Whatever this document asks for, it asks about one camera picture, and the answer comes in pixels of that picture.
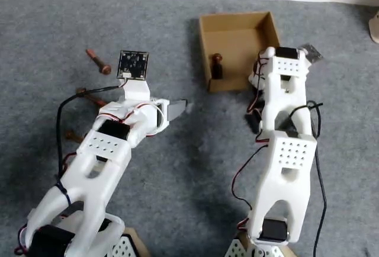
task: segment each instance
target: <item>cable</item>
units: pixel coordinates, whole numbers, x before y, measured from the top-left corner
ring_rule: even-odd
[[[290,114],[290,118],[292,115],[299,109],[302,108],[308,108],[308,109],[316,109],[317,112],[317,132],[314,127],[314,123],[311,120],[311,129],[312,129],[312,135],[313,137],[317,140],[320,137],[320,132],[321,132],[321,112],[320,112],[320,106],[322,106],[323,103],[316,103],[313,100],[307,101],[307,105],[299,106],[295,109],[292,110]],[[319,222],[319,227],[317,228],[317,233],[316,233],[316,238],[314,240],[314,245],[313,245],[313,257],[316,257],[316,252],[317,252],[317,245],[319,243],[320,239],[320,234],[321,234],[321,229],[324,223],[325,215],[326,215],[326,210],[327,210],[327,200],[326,200],[326,193],[325,193],[325,187],[324,187],[324,182],[321,174],[321,168],[320,168],[320,161],[319,161],[319,150],[318,147],[316,146],[316,150],[314,152],[314,159],[316,161],[316,169],[317,169],[317,176],[319,177],[319,183],[320,183],[320,188],[321,188],[321,193],[322,193],[322,199],[323,199],[323,210]]]
[[[238,200],[241,200],[241,201],[244,201],[248,206],[249,206],[249,208],[250,208],[250,210],[252,210],[253,209],[253,207],[250,205],[250,203],[246,200],[246,199],[244,199],[244,198],[241,198],[241,197],[238,197],[236,194],[235,194],[235,182],[236,182],[236,178],[237,178],[237,176],[241,173],[241,171],[246,167],[246,165],[250,162],[250,160],[252,160],[252,158],[261,150],[261,149],[263,149],[263,148],[265,148],[265,147],[268,147],[268,144],[265,144],[264,146],[261,146],[258,150],[256,150],[255,151],[255,153],[253,153],[250,157],[249,157],[249,159],[241,166],[241,168],[240,169],[238,169],[238,171],[237,171],[237,173],[234,175],[234,177],[233,177],[233,180],[232,180],[232,195],[236,198],[236,199],[238,199]]]
[[[267,65],[267,63],[261,63],[261,60],[268,60],[267,57],[261,57],[261,52],[260,51],[258,53],[258,59],[257,59],[257,63],[259,65],[259,67],[257,68],[258,70],[258,82],[256,84],[256,96],[255,96],[255,99],[249,104],[248,106],[248,109],[246,110],[247,113],[250,113],[255,105],[255,103],[257,102],[258,100],[258,97],[259,97],[259,82],[261,80],[261,69],[263,66]]]
[[[65,173],[68,168],[67,160],[70,158],[70,156],[75,156],[75,155],[76,155],[76,152],[70,152],[65,156],[65,158],[63,158],[63,173]]]
[[[58,150],[58,178],[62,177],[62,175],[63,175],[62,138],[61,138],[61,135],[60,135],[60,118],[62,116],[63,107],[67,103],[71,102],[72,100],[74,100],[74,99],[76,99],[78,97],[83,97],[84,95],[98,93],[98,92],[103,92],[103,91],[109,91],[109,90],[113,90],[113,89],[117,89],[117,88],[119,88],[119,86],[115,85],[115,86],[108,86],[108,87],[103,87],[103,88],[97,88],[97,89],[83,91],[83,92],[77,93],[75,95],[72,95],[71,97],[69,97],[68,99],[64,100],[59,105],[58,112],[57,112],[57,120],[56,120],[56,140],[57,140],[57,150]]]
[[[22,256],[22,255],[25,255],[27,256],[28,254],[28,250],[24,247],[24,245],[21,244],[21,235],[23,233],[23,231],[26,229],[27,227],[27,224],[24,224],[19,230],[18,230],[18,233],[17,233],[17,242],[18,242],[18,247],[14,249],[14,254],[17,255],[17,256]]]
[[[259,132],[259,134],[256,135],[255,137],[255,142],[256,143],[268,143],[270,139],[263,139],[263,140],[258,140],[259,136],[262,134],[263,129]]]

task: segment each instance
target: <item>perforated plate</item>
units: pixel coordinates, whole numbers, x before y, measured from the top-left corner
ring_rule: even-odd
[[[84,138],[78,152],[90,152],[102,158],[122,161],[129,148],[125,140],[91,130]]]
[[[281,75],[302,76],[307,69],[302,61],[283,57],[272,58],[273,71]]]
[[[122,236],[118,243],[113,247],[112,254],[106,257],[138,257],[128,236]]]
[[[301,169],[312,165],[317,141],[312,136],[302,135],[300,139],[287,137],[281,131],[275,132],[274,162],[281,167]]]
[[[239,239],[233,239],[225,254],[225,257],[247,257],[246,250],[242,246]]]

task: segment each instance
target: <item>black wire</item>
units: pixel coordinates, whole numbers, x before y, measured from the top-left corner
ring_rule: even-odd
[[[317,169],[317,174],[319,176],[319,182],[320,182],[320,188],[321,188],[321,193],[322,193],[322,199],[323,199],[323,203],[324,203],[324,207],[323,207],[323,210],[322,210],[322,215],[321,215],[321,218],[320,218],[319,228],[317,229],[316,239],[314,240],[314,245],[313,245],[313,257],[316,257],[317,244],[319,243],[321,229],[322,229],[322,226],[323,226],[323,223],[324,223],[326,209],[327,209],[327,201],[326,201],[324,182],[322,180],[321,169],[320,169],[319,150],[318,150],[317,147],[316,147],[316,151],[314,153],[314,157],[315,157],[315,160],[316,160],[316,169]]]
[[[291,118],[292,115],[299,109],[306,108],[306,107],[310,110],[316,109],[316,112],[317,112],[317,132],[315,130],[314,123],[311,120],[312,135],[316,140],[320,137],[320,132],[321,132],[321,112],[320,112],[319,107],[322,105],[323,105],[322,103],[318,104],[318,103],[314,102],[313,100],[309,100],[309,101],[307,101],[307,105],[299,106],[299,107],[293,109],[291,114],[290,114],[290,118]],[[316,161],[317,175],[319,177],[319,183],[320,183],[322,199],[323,199],[323,210],[322,210],[322,214],[321,214],[321,218],[320,218],[320,222],[319,222],[319,227],[317,228],[316,238],[314,240],[314,245],[313,245],[313,257],[316,257],[317,245],[319,243],[321,229],[322,229],[322,226],[324,223],[324,219],[325,219],[325,215],[326,215],[326,209],[327,209],[326,193],[325,193],[325,187],[324,187],[324,182],[322,179],[321,168],[320,168],[319,149],[317,146],[316,146],[316,150],[314,152],[314,159]]]
[[[243,171],[243,169],[246,167],[246,165],[248,165],[248,163],[250,162],[250,160],[252,160],[253,159],[253,157],[261,150],[261,149],[263,149],[263,148],[265,148],[265,147],[268,147],[268,144],[265,144],[264,146],[261,146],[259,149],[257,149],[250,157],[249,157],[249,159],[241,166],[241,168],[240,169],[238,169],[238,171],[236,172],[236,174],[234,175],[234,177],[233,177],[233,180],[232,180],[232,195],[236,198],[236,199],[238,199],[238,200],[241,200],[241,201],[244,201],[248,206],[249,206],[249,208],[250,208],[250,210],[252,210],[253,209],[253,207],[251,206],[251,204],[246,200],[246,199],[244,199],[244,198],[241,198],[241,197],[239,197],[239,196],[237,196],[236,194],[235,194],[235,188],[234,188],[234,185],[235,185],[235,182],[236,182],[236,179],[237,179],[237,177],[238,177],[238,175]]]
[[[75,95],[72,95],[70,98],[64,100],[58,108],[57,112],[57,121],[56,121],[56,139],[57,139],[57,149],[58,149],[58,178],[61,178],[63,175],[63,153],[62,153],[62,138],[60,134],[60,118],[62,116],[62,110],[63,107],[71,102],[72,100],[78,98],[78,97],[83,97],[84,95],[92,94],[92,93],[98,93],[98,92],[103,92],[103,91],[109,91],[113,89],[119,88],[118,85],[114,86],[108,86],[108,87],[103,87],[103,88],[97,88],[97,89],[92,89],[92,90],[87,90],[83,91],[80,93],[77,93]]]

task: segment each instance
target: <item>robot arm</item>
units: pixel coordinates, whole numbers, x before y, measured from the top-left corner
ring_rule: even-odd
[[[28,217],[25,246],[30,257],[104,257],[122,235],[124,222],[105,208],[131,159],[131,149],[163,131],[187,102],[150,98],[144,80],[128,80],[124,98],[99,110],[76,158]],[[58,225],[52,221],[72,203],[83,201]]]
[[[306,105],[306,75],[311,62],[305,50],[269,47],[258,72],[249,77],[254,85],[264,75],[261,138],[268,140],[268,163],[249,213],[248,236],[258,248],[297,242],[310,196],[310,170],[317,141],[312,135],[310,111]],[[287,113],[292,128],[277,126],[279,113]],[[267,217],[278,201],[285,201],[287,217]]]

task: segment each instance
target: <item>wooden block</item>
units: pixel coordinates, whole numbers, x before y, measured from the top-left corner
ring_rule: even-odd
[[[131,236],[140,257],[151,257],[147,247],[143,244],[142,240],[138,237],[135,229],[132,229],[131,227],[126,227],[124,233],[129,234]]]

